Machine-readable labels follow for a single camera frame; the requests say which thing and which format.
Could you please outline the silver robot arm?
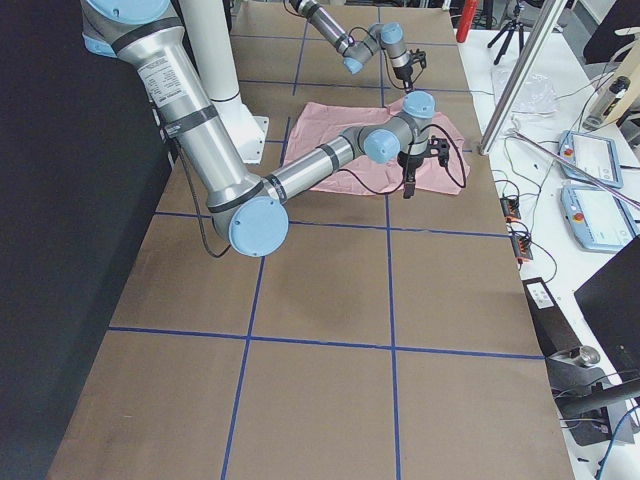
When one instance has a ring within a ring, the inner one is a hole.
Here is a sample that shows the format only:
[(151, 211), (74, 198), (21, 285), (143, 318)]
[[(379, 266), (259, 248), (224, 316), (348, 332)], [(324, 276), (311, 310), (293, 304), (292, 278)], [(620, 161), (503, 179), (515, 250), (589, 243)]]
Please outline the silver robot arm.
[(379, 164), (396, 161), (403, 172), (401, 189), (410, 197), (423, 161), (436, 158), (446, 166), (456, 151), (447, 133), (432, 133), (434, 99), (415, 91), (411, 77), (425, 55), (406, 47), (396, 23), (376, 23), (356, 40), (319, 3), (286, 3), (333, 46), (349, 72), (359, 72), (375, 54), (385, 53), (405, 97), (400, 112), (388, 121), (350, 127), (258, 176), (246, 165), (261, 156), (267, 119), (253, 116), (242, 102), (220, 2), (85, 1), (81, 8), (86, 48), (136, 69), (166, 135), (186, 152), (189, 170), (207, 190), (215, 231), (240, 254), (263, 257), (277, 250), (289, 229), (286, 202), (361, 156)]
[(410, 50), (404, 30), (397, 22), (374, 23), (345, 30), (318, 1), (284, 1), (285, 10), (304, 18), (342, 57), (343, 65), (352, 74), (359, 73), (365, 64), (382, 53), (386, 68), (392, 69), (396, 82), (390, 83), (405, 93), (415, 89), (415, 81), (427, 65), (424, 50)]

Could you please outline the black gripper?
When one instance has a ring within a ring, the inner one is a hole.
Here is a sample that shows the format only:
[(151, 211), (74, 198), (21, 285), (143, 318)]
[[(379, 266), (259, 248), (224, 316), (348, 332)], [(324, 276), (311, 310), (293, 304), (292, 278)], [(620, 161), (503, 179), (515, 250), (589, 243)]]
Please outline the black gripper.
[(415, 169), (421, 167), (425, 159), (437, 158), (444, 168), (449, 163), (450, 143), (445, 138), (431, 136), (425, 142), (410, 147), (408, 153), (401, 151), (397, 163), (403, 168), (403, 197), (412, 198), (415, 194)]
[(399, 56), (391, 58), (394, 75), (401, 80), (405, 93), (413, 91), (413, 69), (419, 66), (419, 74), (427, 67), (427, 53), (424, 50), (405, 50)]

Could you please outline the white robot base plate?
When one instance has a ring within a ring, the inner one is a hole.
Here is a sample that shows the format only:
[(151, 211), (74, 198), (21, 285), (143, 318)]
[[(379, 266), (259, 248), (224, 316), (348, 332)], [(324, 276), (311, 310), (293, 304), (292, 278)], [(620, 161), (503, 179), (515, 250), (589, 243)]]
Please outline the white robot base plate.
[(181, 0), (179, 6), (208, 98), (243, 162), (260, 163), (269, 119), (253, 115), (242, 100), (224, 2)]

